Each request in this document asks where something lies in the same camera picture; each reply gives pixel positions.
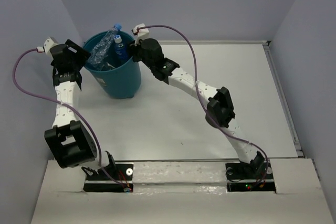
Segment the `bottle cap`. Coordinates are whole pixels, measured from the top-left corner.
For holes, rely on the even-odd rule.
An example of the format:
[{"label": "bottle cap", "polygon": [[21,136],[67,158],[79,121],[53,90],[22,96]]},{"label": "bottle cap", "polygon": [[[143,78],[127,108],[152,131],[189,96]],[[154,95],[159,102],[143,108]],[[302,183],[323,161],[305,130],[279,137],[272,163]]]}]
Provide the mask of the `bottle cap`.
[{"label": "bottle cap", "polygon": [[117,43],[117,44],[121,42],[121,37],[120,37],[120,35],[115,35],[115,36],[113,37],[113,39],[114,39],[114,42]]},{"label": "bottle cap", "polygon": [[119,31],[121,30],[121,25],[119,23],[115,23],[113,26]]}]

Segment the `blue bin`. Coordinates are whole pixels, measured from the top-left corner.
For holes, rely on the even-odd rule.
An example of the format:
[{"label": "blue bin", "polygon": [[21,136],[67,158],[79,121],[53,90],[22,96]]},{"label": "blue bin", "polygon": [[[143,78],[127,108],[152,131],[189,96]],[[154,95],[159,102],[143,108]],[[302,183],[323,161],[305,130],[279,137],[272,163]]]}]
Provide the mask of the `blue bin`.
[{"label": "blue bin", "polygon": [[[105,34],[106,31],[94,35],[86,41],[83,48],[91,51]],[[118,34],[125,44],[134,40],[131,35],[123,31],[120,31]],[[118,60],[118,57],[112,45],[108,51],[107,62],[116,66],[116,60]],[[97,71],[88,63],[85,65],[85,68],[90,71],[105,92],[116,99],[134,97],[141,84],[139,64],[133,61],[133,56],[126,63],[112,70]]]}]

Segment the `teal bucket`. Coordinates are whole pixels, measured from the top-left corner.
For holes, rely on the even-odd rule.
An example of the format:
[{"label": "teal bucket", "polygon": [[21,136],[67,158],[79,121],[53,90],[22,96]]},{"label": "teal bucket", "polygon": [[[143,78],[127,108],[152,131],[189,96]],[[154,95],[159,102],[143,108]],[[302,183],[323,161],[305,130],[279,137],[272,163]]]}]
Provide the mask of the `teal bucket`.
[{"label": "teal bucket", "polygon": [[[104,37],[106,31],[94,35],[84,44],[83,48],[91,51],[95,45]],[[133,41],[133,37],[123,31],[118,32],[122,41],[126,45]],[[118,60],[117,54],[114,52],[113,45],[110,47],[107,56],[107,62],[116,66]],[[141,73],[139,64],[133,61],[133,56],[118,68],[108,71],[97,71],[90,64],[86,64],[85,68],[90,71],[104,91],[113,98],[125,99],[134,97],[141,84]]]}]

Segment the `blue bottle cap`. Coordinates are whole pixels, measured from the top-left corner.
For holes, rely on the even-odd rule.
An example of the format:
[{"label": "blue bottle cap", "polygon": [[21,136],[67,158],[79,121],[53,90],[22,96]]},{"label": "blue bottle cap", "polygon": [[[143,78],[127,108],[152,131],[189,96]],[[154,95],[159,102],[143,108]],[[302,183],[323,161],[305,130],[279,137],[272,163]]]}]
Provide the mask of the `blue bottle cap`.
[{"label": "blue bottle cap", "polygon": [[114,27],[119,31],[121,30],[121,25],[119,23],[115,23]]}]

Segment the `plastic bottle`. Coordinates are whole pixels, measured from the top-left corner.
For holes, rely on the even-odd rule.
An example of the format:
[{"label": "plastic bottle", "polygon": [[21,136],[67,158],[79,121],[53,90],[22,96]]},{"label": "plastic bottle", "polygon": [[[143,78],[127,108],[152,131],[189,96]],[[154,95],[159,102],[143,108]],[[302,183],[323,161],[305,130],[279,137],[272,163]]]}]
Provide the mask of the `plastic bottle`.
[{"label": "plastic bottle", "polygon": [[98,42],[91,50],[91,56],[88,59],[90,63],[97,70],[110,70],[114,67],[108,65],[104,60],[108,56],[109,48],[113,43],[114,36],[121,30],[121,25],[116,23],[113,28],[105,34],[105,36]]},{"label": "plastic bottle", "polygon": [[121,61],[121,63],[124,64],[125,62],[129,60],[129,56],[126,51],[126,46],[122,42],[120,35],[115,35],[113,39],[115,42],[114,50],[116,51],[116,54],[119,60]]}]

